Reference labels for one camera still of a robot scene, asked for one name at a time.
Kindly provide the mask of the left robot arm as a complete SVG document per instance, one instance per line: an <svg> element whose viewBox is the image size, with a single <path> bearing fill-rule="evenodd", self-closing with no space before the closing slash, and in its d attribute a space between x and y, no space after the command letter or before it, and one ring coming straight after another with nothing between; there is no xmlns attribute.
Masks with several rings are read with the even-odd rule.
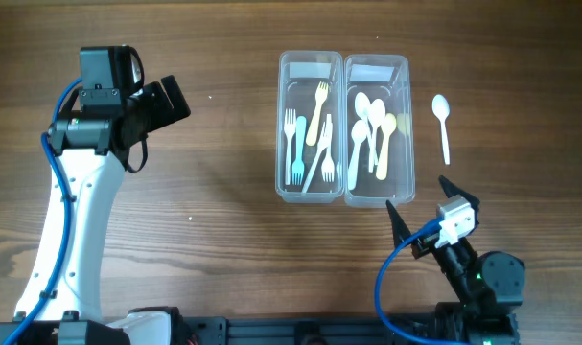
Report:
<svg viewBox="0 0 582 345"><path fill-rule="evenodd" d="M128 46L83 47L81 76L58 99L41 135L50 199L35 265L0 344L189 344L176 307L130 310L106 323L100 278L106 230L133 145L188 117L174 76L152 83Z"/></svg>

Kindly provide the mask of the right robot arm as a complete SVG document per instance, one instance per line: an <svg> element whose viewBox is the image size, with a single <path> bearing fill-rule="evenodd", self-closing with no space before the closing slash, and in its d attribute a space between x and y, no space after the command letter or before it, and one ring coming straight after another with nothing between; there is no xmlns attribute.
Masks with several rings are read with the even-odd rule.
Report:
<svg viewBox="0 0 582 345"><path fill-rule="evenodd" d="M436 217L414 233L395 206L386 204L394 251L375 281L376 313L395 341L408 344L519 344L514 309L524 300L524 262L502 251L479 255L468 241L478 227L479 199L443 175L438 181L447 200L437 206ZM458 298L438 303L424 321L388 316L381 304L384 274L407 247L416 260L431 254Z"/></svg>

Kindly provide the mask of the yellow plastic fork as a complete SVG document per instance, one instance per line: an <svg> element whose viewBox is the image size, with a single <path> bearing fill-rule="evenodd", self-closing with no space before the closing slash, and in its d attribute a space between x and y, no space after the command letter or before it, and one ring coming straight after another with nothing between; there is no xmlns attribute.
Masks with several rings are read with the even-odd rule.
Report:
<svg viewBox="0 0 582 345"><path fill-rule="evenodd" d="M316 144L321 109L322 109L322 106L324 105L325 101L328 98L328 93L329 93L329 84L325 81L321 81L318 84L318 87L317 87L315 94L314 94L314 97L315 97L314 114L313 114L313 117L311 119L310 126L308 128L307 136L306 136L306 144L308 146L314 146Z"/></svg>

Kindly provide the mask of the white plastic fork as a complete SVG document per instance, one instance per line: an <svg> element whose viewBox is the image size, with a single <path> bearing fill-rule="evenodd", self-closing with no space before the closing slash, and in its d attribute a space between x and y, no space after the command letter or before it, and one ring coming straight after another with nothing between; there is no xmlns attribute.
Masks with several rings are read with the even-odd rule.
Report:
<svg viewBox="0 0 582 345"><path fill-rule="evenodd" d="M291 145L292 138L296 132L296 111L292 108L287 108L284 115L284 133L287 140L286 156L285 156L285 184L291 184Z"/></svg>
<svg viewBox="0 0 582 345"><path fill-rule="evenodd" d="M311 168L308 172L308 175L306 177L305 183L304 183L303 188L302 188L303 194L306 194L309 190L309 187L310 187L311 182L312 182L313 177L314 177L316 166L320 160L321 153L323 151L325 151L331 144L332 137L333 137L332 132L333 132L333 126L328 121L326 121L323 124L323 128L320 132L320 136L319 136L319 139L317 142L316 155L314 157L313 163L311 165Z"/></svg>
<svg viewBox="0 0 582 345"><path fill-rule="evenodd" d="M331 155L331 145L333 139L333 121L331 114L328 114L326 117L326 125L328 127L326 133L329 135L329 138L327 139L327 147L325 151L325 157L321 165L321 171L323 181L327 183L333 183L335 181L335 166Z"/></svg>

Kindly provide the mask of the yellow plastic spoon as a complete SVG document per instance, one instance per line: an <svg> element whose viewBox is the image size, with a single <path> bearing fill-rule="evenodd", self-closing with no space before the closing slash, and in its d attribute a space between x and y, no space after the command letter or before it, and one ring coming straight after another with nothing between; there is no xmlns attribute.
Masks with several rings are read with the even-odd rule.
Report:
<svg viewBox="0 0 582 345"><path fill-rule="evenodd" d="M389 141L390 136L395 131L397 127L397 121L392 113L386 113L384 121L381 124L381 130L383 132L383 140L381 146L381 152L379 157L379 163L376 170L376 177L379 180L385 180L387 177L388 170L388 156L389 156Z"/></svg>

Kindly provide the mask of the light blue plastic fork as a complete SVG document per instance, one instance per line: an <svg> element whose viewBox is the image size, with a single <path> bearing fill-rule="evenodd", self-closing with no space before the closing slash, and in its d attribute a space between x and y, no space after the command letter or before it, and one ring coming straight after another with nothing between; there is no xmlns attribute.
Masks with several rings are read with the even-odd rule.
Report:
<svg viewBox="0 0 582 345"><path fill-rule="evenodd" d="M307 119L305 116L299 116L295 129L295 158L291 164L291 183L300 185L303 181L305 164L303 162L303 149L306 136Z"/></svg>

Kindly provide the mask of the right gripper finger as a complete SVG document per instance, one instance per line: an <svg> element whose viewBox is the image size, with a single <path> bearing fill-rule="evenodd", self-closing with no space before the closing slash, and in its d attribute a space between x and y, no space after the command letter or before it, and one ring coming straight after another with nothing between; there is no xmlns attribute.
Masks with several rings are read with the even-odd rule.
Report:
<svg viewBox="0 0 582 345"><path fill-rule="evenodd" d="M438 182L447 198L453 196L462 196L470 203L470 205L475 211L479 210L480 200L477 197L456 186L444 175L440 175L438 177Z"/></svg>
<svg viewBox="0 0 582 345"><path fill-rule="evenodd" d="M411 232L393 204L388 200L385 205L391 221L394 247L398 248L411 236Z"/></svg>

